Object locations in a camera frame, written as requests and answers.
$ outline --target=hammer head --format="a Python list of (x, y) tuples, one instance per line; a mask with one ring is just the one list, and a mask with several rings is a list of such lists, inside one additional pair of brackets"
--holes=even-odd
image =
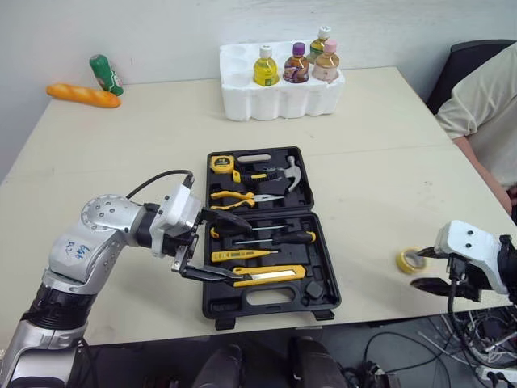
[(294, 156), (288, 156), (288, 162), (289, 162), (289, 168), (284, 169), (284, 174), (286, 178), (293, 178), (294, 180), (291, 183), (291, 186), (288, 188), (288, 192), (292, 192), (292, 190), (295, 189), (296, 186), (298, 186), (298, 183), (301, 180), (301, 170), (300, 168), (294, 163)]

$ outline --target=bottle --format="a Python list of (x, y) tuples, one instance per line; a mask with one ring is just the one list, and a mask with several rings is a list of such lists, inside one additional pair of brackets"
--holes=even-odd
[(110, 66), (110, 62), (107, 58), (102, 55), (94, 55), (90, 58), (90, 66), (94, 71), (94, 75), (97, 78), (99, 85), (105, 90), (113, 93), (114, 95), (121, 95), (124, 93), (122, 89), (119, 77)]
[(284, 65), (284, 79), (290, 83), (307, 82), (309, 79), (309, 61), (304, 57), (305, 44), (296, 42), (292, 46), (292, 57)]
[(328, 39), (323, 48), (323, 54), (316, 58), (313, 77), (320, 81), (331, 83), (338, 76), (339, 57), (335, 54), (338, 44), (335, 40)]
[(317, 39), (313, 40), (313, 43), (310, 44), (310, 53), (307, 56), (309, 63), (314, 64), (316, 58), (323, 54), (323, 47), (325, 45), (325, 41), (329, 39), (329, 36), (330, 27), (321, 26), (320, 30), (317, 32)]
[(253, 66), (253, 80), (260, 86), (272, 86), (279, 81), (278, 67), (271, 58), (273, 50), (269, 44), (260, 46), (260, 58)]

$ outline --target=purple bottle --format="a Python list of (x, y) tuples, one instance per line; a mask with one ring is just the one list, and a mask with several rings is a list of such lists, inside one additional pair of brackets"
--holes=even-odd
[(296, 42), (292, 46), (292, 57), (284, 65), (284, 79), (290, 83), (303, 83), (309, 79), (309, 61), (304, 57), (305, 44)]

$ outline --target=hammer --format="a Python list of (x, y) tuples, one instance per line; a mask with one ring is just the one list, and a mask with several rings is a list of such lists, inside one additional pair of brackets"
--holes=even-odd
[(234, 182), (243, 182), (243, 183), (257, 183), (257, 182), (265, 182), (268, 180), (280, 180), (283, 177), (285, 178), (293, 178), (294, 180), (291, 183), (291, 186), (288, 188), (288, 192), (292, 192), (298, 183), (301, 180), (301, 170), (295, 164), (294, 156), (288, 156), (289, 167), (273, 167), (264, 169), (265, 172), (260, 172), (256, 174), (241, 174), (237, 170), (232, 171), (233, 181)]
[(291, 183), (291, 186), (288, 188), (288, 192), (292, 192), (301, 179), (301, 170), (294, 163), (294, 156), (288, 156), (289, 168), (279, 168), (279, 171), (283, 171), (286, 178), (293, 178), (294, 180)]

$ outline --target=table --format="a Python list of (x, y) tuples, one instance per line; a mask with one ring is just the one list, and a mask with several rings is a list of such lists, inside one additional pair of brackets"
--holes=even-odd
[[(395, 68), (349, 70), (333, 115), (246, 123), (224, 118), (218, 80), (127, 86), (115, 110), (53, 100), (0, 187), (0, 348), (29, 307), (53, 240), (91, 198), (125, 194), (160, 171), (189, 168), (204, 197), (212, 151), (299, 146), (343, 302), (335, 320), (310, 313), (239, 318), (235, 331), (356, 323), (438, 314), (446, 299), (409, 286), (394, 256), (434, 243), (461, 219), (494, 234), (517, 228)], [(164, 179), (135, 196), (159, 201)], [(193, 263), (200, 263), (198, 247)], [(90, 314), (92, 344), (215, 332), (201, 312), (202, 284), (171, 273), (142, 248), (120, 255)], [(436, 260), (426, 276), (445, 276)], [(507, 304), (458, 299), (458, 310)]]

